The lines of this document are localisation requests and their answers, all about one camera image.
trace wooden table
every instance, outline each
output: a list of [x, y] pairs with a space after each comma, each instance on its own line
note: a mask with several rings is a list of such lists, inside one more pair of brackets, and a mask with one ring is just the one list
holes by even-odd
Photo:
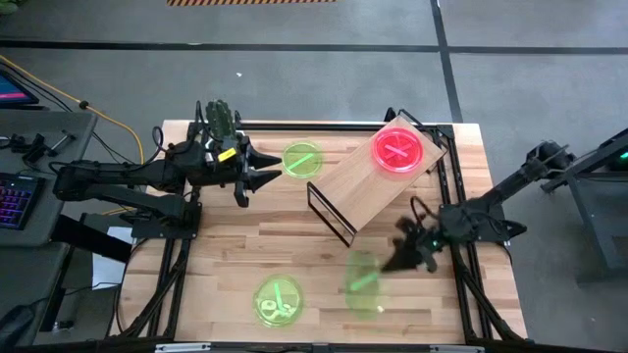
[[[166, 143], [184, 140], [187, 125], [185, 121], [165, 121]], [[454, 131], [467, 197], [480, 196], [493, 185], [480, 128], [473, 124], [454, 125]], [[322, 173], [372, 133], [247, 132], [258, 151], [276, 156], [297, 140], [316, 141], [325, 152]], [[306, 182], [283, 174], [250, 195], [248, 209], [236, 205], [232, 185], [202, 189], [203, 219], [199, 236], [192, 242], [177, 340], [462, 343], [448, 251], [437, 254], [439, 269], [435, 274], [422, 269], [384, 276], [381, 288], [385, 312], [376, 320], [358, 319], [348, 310], [342, 294], [350, 251], [367, 250], [386, 261], [393, 252], [392, 239], [400, 236], [393, 226], [395, 221], [401, 215], [411, 215], [410, 197], [419, 195], [434, 209], [442, 203], [437, 174], [420, 176], [358, 232], [350, 250], [308, 209]], [[455, 192], [450, 192], [456, 202]], [[121, 301], [126, 325], [155, 289], [163, 244], [150, 240], [131, 260]], [[507, 255], [496, 245], [481, 243], [478, 256], [487, 295], [511, 327], [525, 336]], [[304, 292], [303, 313], [288, 328], [266, 328], [252, 310], [253, 293], [265, 277], [274, 274], [294, 277]], [[477, 306], [473, 300], [469, 304], [476, 322], [474, 328], [479, 332]], [[162, 311], [162, 327], [168, 307], [166, 304]]]

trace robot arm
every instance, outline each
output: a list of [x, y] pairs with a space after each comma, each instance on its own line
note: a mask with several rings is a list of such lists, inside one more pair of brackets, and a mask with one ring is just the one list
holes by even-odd
[[[186, 182], [192, 187], [235, 185], [237, 205], [248, 207], [248, 190], [255, 192], [278, 177], [281, 171], [258, 171], [276, 165], [280, 158], [257, 152], [248, 136], [237, 131], [236, 119], [222, 101], [207, 106], [209, 124], [197, 107], [197, 119], [187, 140], [170, 144], [163, 160], [151, 159], [146, 164], [98, 163], [74, 161], [64, 164], [57, 172], [53, 192], [63, 201], [98, 199], [135, 207], [168, 224], [186, 223], [191, 209], [196, 207], [182, 197]], [[200, 141], [196, 136], [201, 133]], [[169, 193], [165, 196], [148, 195], [134, 190], [148, 185]]]

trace cable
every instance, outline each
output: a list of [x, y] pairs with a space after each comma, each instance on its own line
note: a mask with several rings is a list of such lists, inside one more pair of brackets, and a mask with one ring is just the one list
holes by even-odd
[[[13, 73], [15, 73], [17, 76], [21, 77], [23, 80], [25, 80], [26, 82], [32, 84], [33, 86], [37, 87], [38, 89], [41, 89], [42, 91], [46, 92], [48, 95], [50, 95], [52, 97], [52, 99], [54, 99], [54, 101], [50, 100], [48, 97], [44, 96], [41, 92], [39, 92], [37, 89], [33, 88], [33, 87], [29, 87], [33, 90], [35, 90], [37, 93], [39, 93], [39, 95], [41, 95], [43, 98], [50, 100], [51, 102], [57, 104], [58, 106], [61, 107], [61, 109], [65, 110], [66, 112], [71, 112], [72, 109], [70, 109], [70, 107], [68, 107], [68, 105], [66, 103], [64, 103], [61, 99], [59, 99], [59, 97], [55, 96], [54, 94], [50, 93], [50, 91], [46, 90], [46, 88], [40, 86], [39, 84], [33, 82], [32, 80], [28, 79], [26, 76], [22, 75], [21, 72], [17, 71], [16, 69], [14, 69], [13, 67], [4, 64], [4, 63], [0, 63], [0, 65], [2, 65], [3, 67], [11, 70]], [[18, 79], [18, 81], [24, 85], [27, 85], [26, 83], [24, 83], [23, 81], [20, 81]]]
[[92, 135], [94, 136], [94, 138], [100, 142], [100, 144], [103, 146], [103, 148], [109, 152], [109, 155], [114, 159], [114, 161], [118, 162], [120, 164], [120, 162], [116, 159], [116, 157], [112, 156], [112, 153], [118, 155], [120, 158], [124, 159], [125, 161], [134, 164], [134, 162], [132, 160], [130, 160], [129, 158], [123, 156], [122, 154], [120, 154], [118, 151], [116, 151], [115, 149], [113, 149], [111, 146], [109, 146], [96, 132], [93, 132]]
[[[146, 241], [148, 241], [147, 238], [139, 240], [137, 242], [137, 244], [134, 246], [134, 248], [131, 250], [131, 254], [129, 255], [129, 260], [125, 264], [125, 269], [123, 270], [123, 275], [122, 275], [123, 282], [125, 280], [125, 276], [127, 275], [127, 267], [129, 266], [129, 263], [131, 262], [131, 258], [133, 256], [133, 254]], [[118, 326], [118, 331], [119, 331], [119, 333], [122, 333], [122, 331], [124, 331], [124, 330], [122, 329], [122, 324], [120, 322], [120, 297], [122, 296], [122, 286], [121, 285], [117, 288], [115, 295], [116, 296], [114, 297], [114, 316], [116, 317], [116, 325]]]
[[116, 215], [116, 214], [123, 213], [123, 212], [133, 212], [133, 211], [135, 211], [135, 208], [125, 207], [125, 208], [118, 208], [118, 209], [115, 209], [115, 210], [109, 210], [109, 211], [103, 212], [101, 215], [103, 215], [103, 216], [112, 216], [112, 215]]
[[108, 122], [110, 122], [112, 124], [115, 124], [115, 125], [117, 125], [119, 127], [122, 127], [123, 129], [128, 131], [133, 136], [133, 138], [135, 139], [135, 143], [137, 143], [137, 149], [139, 151], [139, 163], [140, 164], [144, 163], [144, 151], [143, 151], [142, 146], [141, 146], [141, 141], [139, 140], [139, 137], [137, 136], [135, 131], [133, 131], [132, 128], [130, 128], [130, 127], [126, 126], [125, 124], [120, 123], [120, 122], [118, 122], [118, 121], [116, 121], [116, 120], [114, 120], [112, 118], [109, 118], [107, 115], [99, 112], [98, 110], [96, 110], [94, 108], [91, 108], [86, 101], [78, 100], [77, 98], [71, 96], [70, 94], [68, 94], [68, 93], [66, 93], [66, 92], [64, 92], [64, 91], [62, 91], [62, 90], [60, 90], [60, 89], [58, 89], [58, 88], [56, 88], [56, 87], [46, 83], [46, 82], [44, 82], [43, 80], [37, 78], [35, 75], [29, 73], [27, 70], [23, 69], [19, 65], [15, 64], [11, 60], [7, 59], [5, 56], [0, 55], [0, 60], [2, 60], [5, 63], [9, 64], [11, 67], [21, 71], [22, 73], [24, 73], [28, 77], [32, 78], [36, 82], [38, 82], [38, 83], [40, 83], [40, 84], [42, 84], [42, 85], [52, 89], [53, 91], [61, 94], [62, 96], [64, 96], [64, 97], [66, 97], [66, 98], [76, 102], [82, 109], [86, 109], [86, 110], [96, 114], [98, 117], [100, 117], [100, 118], [102, 118], [102, 119], [104, 119], [104, 120], [106, 120], [106, 121], [108, 121]]

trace metal stand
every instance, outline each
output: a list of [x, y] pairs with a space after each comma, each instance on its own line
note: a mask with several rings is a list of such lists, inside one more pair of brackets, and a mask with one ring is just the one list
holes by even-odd
[[568, 184], [587, 231], [596, 239], [604, 269], [578, 276], [580, 285], [628, 278], [628, 259], [616, 244], [616, 238], [628, 236], [628, 172], [594, 173], [627, 152], [628, 128], [604, 142], [592, 156], [541, 186], [550, 193]]

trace rgb keyboard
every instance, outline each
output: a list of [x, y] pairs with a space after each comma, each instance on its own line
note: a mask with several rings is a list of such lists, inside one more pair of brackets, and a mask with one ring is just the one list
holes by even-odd
[[0, 227], [24, 229], [44, 179], [0, 173]]

